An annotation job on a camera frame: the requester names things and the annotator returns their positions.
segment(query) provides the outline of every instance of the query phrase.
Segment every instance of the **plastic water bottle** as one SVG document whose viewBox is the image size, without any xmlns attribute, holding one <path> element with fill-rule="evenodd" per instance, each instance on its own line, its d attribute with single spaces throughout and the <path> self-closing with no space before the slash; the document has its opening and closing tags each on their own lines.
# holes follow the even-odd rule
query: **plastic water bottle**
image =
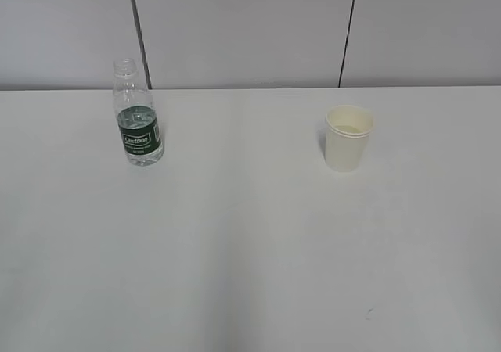
<svg viewBox="0 0 501 352">
<path fill-rule="evenodd" d="M 139 79 L 133 59 L 114 62 L 114 111 L 125 154 L 136 166 L 149 166 L 164 155 L 153 96 Z"/>
</svg>

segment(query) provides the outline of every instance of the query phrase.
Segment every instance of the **cup rim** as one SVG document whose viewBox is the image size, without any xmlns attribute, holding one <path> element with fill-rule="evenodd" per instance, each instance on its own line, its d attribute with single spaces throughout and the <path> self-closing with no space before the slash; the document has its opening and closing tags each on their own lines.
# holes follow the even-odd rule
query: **cup rim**
<svg viewBox="0 0 501 352">
<path fill-rule="evenodd" d="M 341 129 L 337 129 L 335 126 L 333 126 L 330 122 L 329 122 L 329 115 L 334 111 L 334 110 L 337 110 L 339 108 L 342 108 L 342 107 L 350 107 L 350 108 L 354 108 L 354 109 L 357 109 L 359 110 L 360 112 L 365 112 L 365 113 L 369 113 L 370 116 L 372 117 L 372 112 L 367 109 L 367 108 L 364 108 L 364 107 L 360 107 L 360 106 L 354 106 L 352 104 L 341 104 L 339 106 L 335 106 L 333 109 L 329 110 L 329 112 L 327 112 L 327 115 L 326 115 L 326 123 L 327 125 L 329 126 L 329 129 L 331 131 L 334 131 L 336 132 L 337 134 L 339 135 L 342 135 L 343 137 L 346 137 L 346 138 L 363 138 L 363 137 L 366 137 L 367 135 L 370 134 L 370 132 L 373 130 L 373 127 L 371 125 L 370 129 L 366 130 L 366 131 L 362 131 L 360 133 L 348 133 L 346 131 L 342 131 Z"/>
</svg>

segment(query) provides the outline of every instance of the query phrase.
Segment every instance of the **bottle neck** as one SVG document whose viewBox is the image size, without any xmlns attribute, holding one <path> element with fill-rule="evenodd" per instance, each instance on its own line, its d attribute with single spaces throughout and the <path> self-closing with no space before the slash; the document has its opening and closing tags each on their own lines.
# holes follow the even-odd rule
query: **bottle neck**
<svg viewBox="0 0 501 352">
<path fill-rule="evenodd" d="M 146 90 L 146 85 L 139 79 L 137 71 L 126 76 L 115 74 L 114 92 L 122 92 L 124 90 Z"/>
<path fill-rule="evenodd" d="M 137 73 L 138 68 L 134 59 L 120 59 L 113 61 L 115 77 L 130 77 Z"/>
</svg>

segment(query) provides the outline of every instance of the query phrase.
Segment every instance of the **water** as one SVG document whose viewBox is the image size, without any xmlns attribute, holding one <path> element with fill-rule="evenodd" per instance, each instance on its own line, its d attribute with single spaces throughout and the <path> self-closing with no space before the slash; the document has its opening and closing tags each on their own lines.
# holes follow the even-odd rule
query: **water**
<svg viewBox="0 0 501 352">
<path fill-rule="evenodd" d="M 117 116 L 118 125 L 126 129 L 140 129 L 152 124 L 157 115 L 148 106 L 132 106 L 121 111 Z M 164 144 L 160 140 L 160 146 L 152 153 L 146 155 L 134 155 L 125 151 L 129 162 L 136 166 L 149 166 L 156 163 L 164 155 Z"/>
<path fill-rule="evenodd" d="M 351 125 L 336 125 L 336 129 L 340 131 L 344 131 L 345 133 L 362 133 L 362 131 L 358 128 L 352 127 Z"/>
</svg>

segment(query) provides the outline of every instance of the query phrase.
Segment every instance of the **white wall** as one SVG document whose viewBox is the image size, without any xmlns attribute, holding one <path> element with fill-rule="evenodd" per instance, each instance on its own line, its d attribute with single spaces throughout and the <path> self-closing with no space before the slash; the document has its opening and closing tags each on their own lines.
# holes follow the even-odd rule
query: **white wall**
<svg viewBox="0 0 501 352">
<path fill-rule="evenodd" d="M 341 86 L 501 84 L 501 0 L 355 0 Z"/>
<path fill-rule="evenodd" d="M 129 0 L 0 0 L 0 89 L 109 88 L 140 62 Z"/>
<path fill-rule="evenodd" d="M 154 88 L 337 86 L 351 0 L 137 0 Z"/>
</svg>

